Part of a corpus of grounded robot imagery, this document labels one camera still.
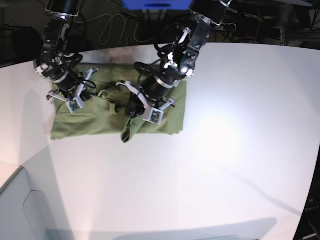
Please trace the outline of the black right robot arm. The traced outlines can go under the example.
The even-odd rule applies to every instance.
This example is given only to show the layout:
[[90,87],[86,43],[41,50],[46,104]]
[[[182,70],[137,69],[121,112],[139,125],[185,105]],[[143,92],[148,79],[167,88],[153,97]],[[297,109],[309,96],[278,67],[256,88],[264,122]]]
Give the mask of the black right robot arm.
[[56,99],[65,103],[70,113],[84,107],[84,102],[90,99],[88,89],[95,89],[96,84],[90,80],[98,68],[88,68],[85,72],[75,72],[75,67],[83,59],[79,50],[72,56],[67,51],[68,34],[72,21],[81,17],[83,4],[77,0],[50,0],[45,11],[50,14],[50,21],[43,31],[43,46],[34,59],[35,73],[49,80],[55,89],[47,94],[47,99]]

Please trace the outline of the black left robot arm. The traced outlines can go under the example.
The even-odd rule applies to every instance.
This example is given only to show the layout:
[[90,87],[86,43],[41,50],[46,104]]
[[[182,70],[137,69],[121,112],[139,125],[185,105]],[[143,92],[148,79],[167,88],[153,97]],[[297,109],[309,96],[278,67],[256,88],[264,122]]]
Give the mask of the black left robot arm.
[[195,0],[188,17],[177,25],[177,35],[171,44],[155,46],[159,57],[153,63],[135,62],[139,73],[136,83],[118,81],[117,86],[130,91],[126,115],[141,116],[145,122],[159,125],[165,110],[175,107],[176,101],[168,93],[180,82],[194,74],[201,48],[208,42],[213,26],[223,22],[230,0]]

